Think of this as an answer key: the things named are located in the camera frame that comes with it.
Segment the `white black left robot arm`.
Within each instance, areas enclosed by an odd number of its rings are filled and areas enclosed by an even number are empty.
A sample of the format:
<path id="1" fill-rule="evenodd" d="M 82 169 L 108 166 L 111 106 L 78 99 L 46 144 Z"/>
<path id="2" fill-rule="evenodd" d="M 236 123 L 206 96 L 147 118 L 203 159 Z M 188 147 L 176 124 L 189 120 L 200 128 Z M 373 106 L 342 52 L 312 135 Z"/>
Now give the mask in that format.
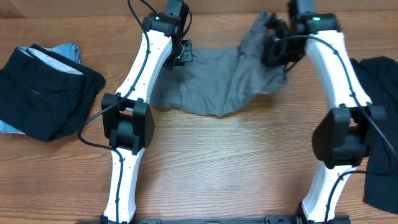
<path id="1" fill-rule="evenodd" d="M 104 135 L 109 140 L 112 174 L 109 199 L 100 223 L 133 223 L 139 164 L 154 136 L 150 98 L 160 71 L 192 62 L 187 34 L 192 13 L 183 1 L 172 0 L 165 12 L 144 18 L 141 46 L 122 85 L 105 94 Z"/>

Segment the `grey shorts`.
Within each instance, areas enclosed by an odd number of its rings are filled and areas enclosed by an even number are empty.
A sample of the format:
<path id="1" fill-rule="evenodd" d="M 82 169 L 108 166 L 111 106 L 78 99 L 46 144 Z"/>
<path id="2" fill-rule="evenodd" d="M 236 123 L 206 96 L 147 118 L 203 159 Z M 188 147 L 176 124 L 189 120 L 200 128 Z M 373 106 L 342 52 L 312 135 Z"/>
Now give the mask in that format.
<path id="1" fill-rule="evenodd" d="M 267 11 L 261 11 L 237 47 L 195 49 L 192 62 L 171 70 L 163 68 L 150 105 L 224 116 L 245 107 L 257 95 L 268 95 L 284 86 L 284 69 L 261 61 L 269 18 Z"/>

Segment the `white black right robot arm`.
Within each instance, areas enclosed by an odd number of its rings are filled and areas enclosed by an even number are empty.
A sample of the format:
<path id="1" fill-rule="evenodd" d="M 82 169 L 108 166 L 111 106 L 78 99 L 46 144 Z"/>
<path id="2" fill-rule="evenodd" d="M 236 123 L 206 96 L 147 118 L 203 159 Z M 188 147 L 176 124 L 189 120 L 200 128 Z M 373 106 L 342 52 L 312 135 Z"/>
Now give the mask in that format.
<path id="1" fill-rule="evenodd" d="M 289 71 L 302 58 L 315 66 L 328 112 L 312 135 L 318 166 L 308 194 L 292 216 L 267 216 L 266 223 L 349 223 L 335 208 L 351 175 L 384 138 L 385 109 L 372 103 L 348 57 L 336 16 L 319 13 L 313 1 L 288 3 L 289 22 L 272 15 L 266 22 L 262 61 Z"/>

